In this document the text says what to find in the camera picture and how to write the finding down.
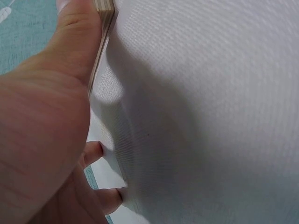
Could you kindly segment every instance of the white cloth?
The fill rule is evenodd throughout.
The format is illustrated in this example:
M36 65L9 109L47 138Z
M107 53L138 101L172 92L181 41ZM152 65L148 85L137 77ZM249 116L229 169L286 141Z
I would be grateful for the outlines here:
M298 1L125 0L89 134L114 224L298 223L298 87Z

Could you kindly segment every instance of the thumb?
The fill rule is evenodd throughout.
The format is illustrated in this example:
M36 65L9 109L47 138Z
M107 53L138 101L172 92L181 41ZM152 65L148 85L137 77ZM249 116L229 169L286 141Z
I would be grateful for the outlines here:
M45 49L19 68L52 70L88 84L101 41L93 0L57 0L57 28Z

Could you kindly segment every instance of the fingernail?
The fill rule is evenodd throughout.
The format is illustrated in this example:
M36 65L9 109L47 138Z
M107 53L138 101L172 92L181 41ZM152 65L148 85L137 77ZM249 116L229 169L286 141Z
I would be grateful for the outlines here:
M57 7L58 14L70 1L71 0L56 0L56 7Z

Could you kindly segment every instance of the white pattern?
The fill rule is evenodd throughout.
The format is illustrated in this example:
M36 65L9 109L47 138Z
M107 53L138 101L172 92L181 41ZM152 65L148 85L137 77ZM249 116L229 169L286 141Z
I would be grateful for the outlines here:
M8 7L4 7L0 9L0 23L2 23L10 14L11 14L11 5L14 3L15 0L12 0Z

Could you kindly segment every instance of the teal fabric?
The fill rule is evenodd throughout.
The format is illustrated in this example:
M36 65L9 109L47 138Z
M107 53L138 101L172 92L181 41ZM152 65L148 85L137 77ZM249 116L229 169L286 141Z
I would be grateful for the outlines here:
M0 9L11 0L0 0ZM55 0L15 0L11 14L0 23L0 74L41 51L52 37L57 21ZM98 189L90 167L85 169L92 188Z

